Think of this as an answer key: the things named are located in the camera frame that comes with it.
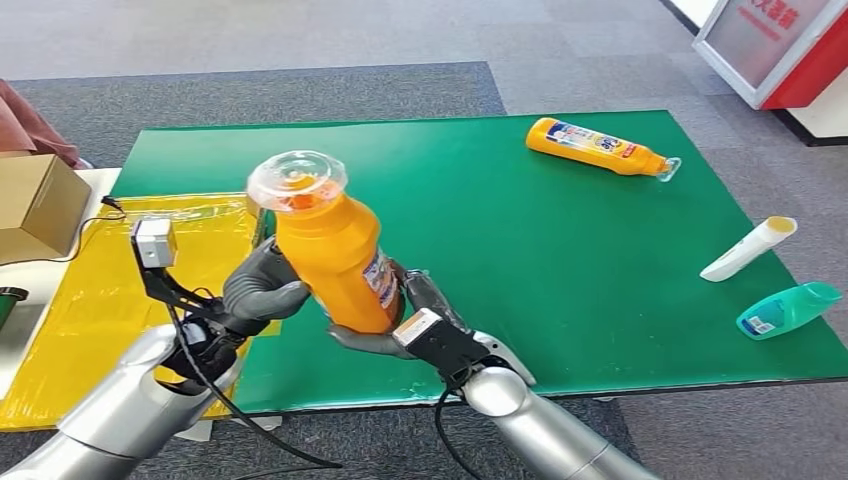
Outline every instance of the bottle cap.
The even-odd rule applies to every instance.
[[[671,180],[671,177],[677,173],[677,170],[680,169],[680,165],[683,164],[683,160],[679,157],[671,157],[665,159],[665,164],[663,165],[663,171],[656,175],[657,180],[665,183]]]
[[[268,210],[297,212],[326,205],[346,184],[342,162],[312,150],[292,150],[256,167],[247,179],[247,194]]]

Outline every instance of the black cable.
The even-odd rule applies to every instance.
[[[165,305],[165,306],[168,308],[168,314],[171,316],[171,323],[174,324],[174,328],[177,330],[177,332],[176,332],[177,333],[177,339],[180,342],[180,347],[183,349],[183,352],[185,353],[185,357],[186,357],[186,360],[188,360],[189,365],[191,365],[191,368],[194,369],[195,373],[197,373],[197,376],[200,378],[200,381],[203,382],[203,384],[206,386],[206,388],[208,388],[209,390],[212,391],[212,393],[215,395],[215,397],[218,399],[218,401],[223,403],[224,406],[227,407],[227,409],[230,411],[230,413],[232,413],[239,420],[244,422],[244,424],[247,425],[248,428],[253,430],[253,432],[256,433],[257,435],[264,437],[266,440],[270,441],[275,446],[279,447],[282,450],[285,450],[286,452],[291,453],[292,455],[294,455],[296,457],[299,457],[299,458],[302,458],[302,459],[304,459],[308,462],[314,463],[315,465],[320,465],[320,468],[342,468],[342,465],[340,463],[335,463],[335,462],[331,462],[329,460],[324,460],[322,458],[318,458],[318,457],[312,456],[312,455],[310,455],[306,452],[300,451],[300,450],[296,449],[295,447],[292,447],[291,445],[280,440],[279,438],[277,438],[273,434],[266,432],[264,429],[262,429],[262,427],[257,425],[256,422],[254,422],[252,418],[248,417],[237,406],[235,406],[235,404],[233,402],[231,402],[230,399],[227,398],[226,395],[224,395],[224,392],[222,392],[221,389],[218,388],[218,386],[215,385],[214,382],[211,382],[209,380],[209,378],[206,376],[206,374],[203,373],[203,370],[200,368],[200,365],[197,363],[196,359],[194,358],[194,354],[189,349],[188,340],[186,339],[185,332],[183,331],[182,325],[180,324],[180,319],[177,316],[177,311],[174,309],[173,305]]]
[[[473,372],[471,370],[471,367],[469,367],[466,370],[465,378],[463,380],[456,382],[456,385],[447,385],[445,387],[445,391],[442,392],[442,395],[436,402],[435,423],[436,432],[439,434],[439,440],[441,440],[442,443],[445,445],[445,448],[448,449],[448,453],[450,453],[450,456],[453,457],[454,461],[458,463],[459,466],[462,467],[462,469],[465,470],[469,475],[471,475],[472,478],[476,480],[483,480],[483,477],[481,477],[477,472],[475,472],[470,465],[465,463],[465,460],[463,460],[463,458],[459,455],[459,452],[456,451],[456,448],[454,448],[454,446],[450,443],[450,440],[448,440],[448,435],[447,433],[445,433],[445,427],[442,426],[442,408],[444,408],[445,406],[445,400],[447,400],[448,395],[450,395],[452,391],[459,388],[459,385],[465,383],[468,378],[471,377],[472,373]]]
[[[313,465],[307,465],[305,467],[286,467],[286,468],[277,468],[274,470],[265,470],[262,472],[256,473],[248,473],[247,475],[242,475],[241,477],[236,477],[233,480],[250,480],[251,478],[259,478],[265,477],[268,475],[274,475],[278,473],[291,473],[291,472],[302,472],[304,470],[321,470],[327,467],[318,467]]]
[[[194,290],[192,290],[192,291],[191,291],[191,293],[197,293],[197,292],[203,292],[203,293],[205,293],[205,294],[206,294],[206,298],[208,298],[208,299],[210,299],[210,300],[211,300],[211,299],[213,299],[213,298],[215,298],[215,294],[213,294],[213,293],[212,293],[212,290],[209,290],[209,289],[208,289],[208,288],[206,288],[206,287],[197,287],[197,288],[195,288]]]
[[[30,259],[30,260],[16,260],[16,261],[13,261],[13,262],[2,263],[2,264],[0,264],[0,267],[5,267],[5,266],[8,266],[8,265],[17,265],[19,263],[29,263],[29,262],[67,263],[67,262],[70,262],[72,260],[76,260],[76,258],[79,257],[79,254],[82,251],[82,234],[83,234],[83,231],[85,230],[86,225],[88,225],[90,222],[93,222],[95,220],[123,220],[123,219],[127,218],[127,214],[126,214],[126,212],[124,212],[124,209],[121,208],[120,204],[118,204],[114,199],[107,201],[107,197],[103,197],[103,199],[101,199],[100,201],[101,201],[101,203],[104,203],[104,204],[114,208],[115,210],[121,212],[120,215],[115,216],[115,217],[91,217],[91,218],[86,218],[85,220],[83,220],[82,223],[80,223],[79,230],[77,231],[76,248],[74,249],[74,253],[71,254],[70,257],[59,258],[59,259],[56,259],[56,258],[33,258],[33,259]]]

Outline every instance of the teal bottle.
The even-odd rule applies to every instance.
[[[755,303],[736,325],[754,340],[765,340],[806,325],[841,298],[842,293],[827,283],[805,283]]]

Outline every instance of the white tube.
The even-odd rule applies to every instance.
[[[755,258],[782,242],[798,230],[798,222],[789,217],[769,217],[734,245],[718,260],[701,271],[701,278],[711,282],[727,280]]]

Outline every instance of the orange bottle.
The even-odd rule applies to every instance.
[[[273,210],[277,244],[330,319],[360,333],[385,333],[400,305],[374,213],[344,193],[344,165],[295,150],[256,167],[247,192]]]
[[[680,159],[657,155],[650,148],[594,130],[540,118],[527,132],[527,147],[612,170],[619,175],[653,175],[671,180]]]

